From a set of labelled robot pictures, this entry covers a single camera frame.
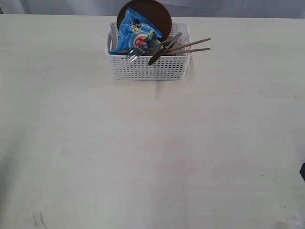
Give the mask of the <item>silver table knife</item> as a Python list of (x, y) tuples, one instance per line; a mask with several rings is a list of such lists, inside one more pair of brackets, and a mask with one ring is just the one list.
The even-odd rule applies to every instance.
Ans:
[(163, 45), (163, 47), (155, 53), (148, 62), (148, 65), (153, 65), (163, 54), (165, 54), (174, 44), (175, 42), (182, 36), (182, 33), (179, 32), (176, 34), (168, 43)]

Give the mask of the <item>brown round plate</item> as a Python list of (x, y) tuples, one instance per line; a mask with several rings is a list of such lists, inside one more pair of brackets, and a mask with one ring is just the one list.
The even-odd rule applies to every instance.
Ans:
[(168, 10), (160, 2), (156, 0), (129, 1), (121, 8), (117, 16), (117, 28), (120, 27), (128, 8), (132, 8), (156, 26), (156, 28), (163, 34), (163, 37), (158, 39), (159, 41), (163, 42), (169, 37), (172, 29), (172, 19)]

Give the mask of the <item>blue chip bag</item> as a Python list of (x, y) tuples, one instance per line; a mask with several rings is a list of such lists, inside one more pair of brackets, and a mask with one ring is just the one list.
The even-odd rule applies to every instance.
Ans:
[(148, 41), (162, 38), (162, 32), (146, 17), (128, 7), (119, 29), (118, 44), (111, 55), (124, 55), (137, 46), (149, 48)]

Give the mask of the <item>brown wooden chopstick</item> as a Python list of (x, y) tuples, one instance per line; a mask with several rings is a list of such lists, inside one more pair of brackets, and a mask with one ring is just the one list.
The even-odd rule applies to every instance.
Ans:
[(183, 51), (172, 51), (166, 52), (167, 55), (174, 55), (174, 54), (183, 54), (183, 53), (192, 53), (192, 52), (202, 52), (202, 51), (209, 51), (211, 48), (200, 48), (200, 49), (190, 49), (190, 50), (183, 50)]
[(191, 43), (188, 43), (188, 44), (184, 44), (184, 45), (181, 45), (181, 46), (177, 46), (177, 47), (174, 47), (174, 48), (170, 48), (168, 50), (168, 52), (173, 52), (175, 50), (179, 50), (179, 49), (182, 49), (182, 48), (190, 47), (192, 45), (196, 45), (196, 44), (199, 44), (199, 43), (202, 43), (202, 42), (206, 42), (206, 41), (209, 41), (209, 40), (211, 40), (211, 38), (206, 38), (206, 39), (202, 39), (202, 40), (199, 40), (199, 41), (195, 41), (195, 42), (191, 42)]

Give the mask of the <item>silver fork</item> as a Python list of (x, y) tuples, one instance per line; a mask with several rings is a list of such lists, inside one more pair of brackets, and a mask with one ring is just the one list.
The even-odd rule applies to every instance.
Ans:
[(133, 62), (134, 60), (136, 60), (139, 56), (142, 56), (146, 53), (150, 54), (151, 51), (154, 50), (160, 50), (163, 46), (165, 47), (172, 47), (174, 45), (175, 42), (173, 42), (173, 44), (170, 45), (170, 41), (164, 41), (164, 42), (160, 42), (150, 48), (144, 48), (142, 46), (136, 46), (134, 49), (132, 49), (126, 56), (126, 59), (129, 62)]

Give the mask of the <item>white perforated plastic basket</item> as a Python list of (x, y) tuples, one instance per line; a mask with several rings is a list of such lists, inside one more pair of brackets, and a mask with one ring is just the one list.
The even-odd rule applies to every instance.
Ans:
[(191, 53), (162, 56), (153, 65), (148, 62), (151, 56), (141, 56), (129, 62), (125, 55), (110, 55), (118, 44), (118, 29), (115, 22), (110, 23), (105, 53), (110, 61), (112, 73), (118, 80), (180, 80), (184, 78)]

